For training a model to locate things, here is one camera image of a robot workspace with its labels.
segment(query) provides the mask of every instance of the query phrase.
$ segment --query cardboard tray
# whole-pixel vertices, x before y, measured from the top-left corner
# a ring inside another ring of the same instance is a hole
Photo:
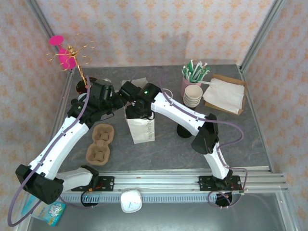
[[[237,84],[237,85],[243,85],[245,87],[244,89],[244,98],[243,98],[243,102],[242,102],[242,108],[239,110],[239,112],[236,114],[236,113],[233,113],[233,112],[229,112],[229,111],[226,111],[220,107],[217,107],[215,105],[212,105],[208,102],[205,102],[205,106],[207,107],[211,107],[211,108],[214,108],[214,109],[217,109],[217,110],[221,110],[223,112],[228,112],[228,113],[231,113],[231,114],[235,114],[235,115],[240,115],[244,108],[245,108],[245,103],[246,103],[246,94],[247,94],[247,83],[245,81],[241,81],[239,79],[235,79],[235,78],[230,78],[230,77],[226,77],[226,76],[221,76],[221,75],[216,75],[216,74],[213,74],[212,78],[217,78],[217,79],[220,79],[222,81],[225,81],[227,83],[233,83],[233,84]]]

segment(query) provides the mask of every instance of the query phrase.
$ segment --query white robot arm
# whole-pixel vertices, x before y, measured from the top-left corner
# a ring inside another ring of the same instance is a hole
[[[97,183],[95,178],[98,177],[98,172],[93,168],[82,166],[74,171],[58,173],[59,167],[78,140],[88,132],[96,121],[100,120],[102,115],[110,114],[123,107],[127,101],[134,103],[131,107],[127,107],[129,110],[127,114],[131,113],[133,116],[143,117],[149,113],[157,112],[184,127],[196,137],[192,143],[192,148],[204,155],[211,167],[213,177],[221,181],[226,181],[227,178],[231,177],[232,172],[225,167],[226,164],[222,163],[218,157],[217,147],[219,147],[219,142],[217,125],[215,124],[216,127],[213,126],[213,130],[209,131],[208,126],[206,126],[209,123],[193,119],[174,107],[174,104],[185,109],[187,112],[195,114],[199,118],[206,118],[204,114],[194,112],[174,99],[170,99],[172,101],[172,104],[170,104],[166,101],[157,86],[147,84],[145,88],[140,89],[130,82],[126,82],[119,93],[115,93],[111,83],[97,80],[91,87],[90,99],[85,113],[79,122],[67,131],[53,146],[43,161],[43,164],[32,176],[32,180],[29,180],[26,187],[24,187],[26,191],[43,202],[51,204],[62,192],[76,187],[87,185],[93,185],[95,187]],[[68,117],[55,137],[63,133],[75,121],[82,106],[82,100],[72,102]],[[21,183],[41,161],[42,156],[46,153],[53,140],[29,166],[20,165],[18,167],[16,174]]]

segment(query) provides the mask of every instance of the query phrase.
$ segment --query paper bag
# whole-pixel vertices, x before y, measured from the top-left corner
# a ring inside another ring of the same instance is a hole
[[[148,83],[148,81],[146,80],[146,78],[141,78],[133,80],[131,83],[136,85],[137,87],[143,88]],[[129,126],[129,130],[133,138],[134,144],[155,140],[155,119],[127,119],[125,114],[125,120]]]

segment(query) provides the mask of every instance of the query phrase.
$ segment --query blue package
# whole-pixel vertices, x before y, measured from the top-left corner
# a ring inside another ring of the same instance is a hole
[[[22,214],[25,215],[30,209],[39,201],[35,196],[30,196],[27,204],[25,205]],[[45,221],[51,226],[55,226],[60,219],[61,214],[65,208],[65,204],[53,202],[50,205],[41,202],[38,207],[31,214],[32,217]]]

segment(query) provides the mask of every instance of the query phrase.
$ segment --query patterned wallpaper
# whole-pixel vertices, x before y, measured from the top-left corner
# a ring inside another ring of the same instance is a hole
[[[0,1],[0,227],[19,181],[15,170],[28,164],[49,141],[66,74],[25,0]]]
[[[99,43],[93,66],[241,64],[273,2],[38,0],[56,34]]]
[[[274,167],[308,227],[308,1],[289,0],[245,74]]]

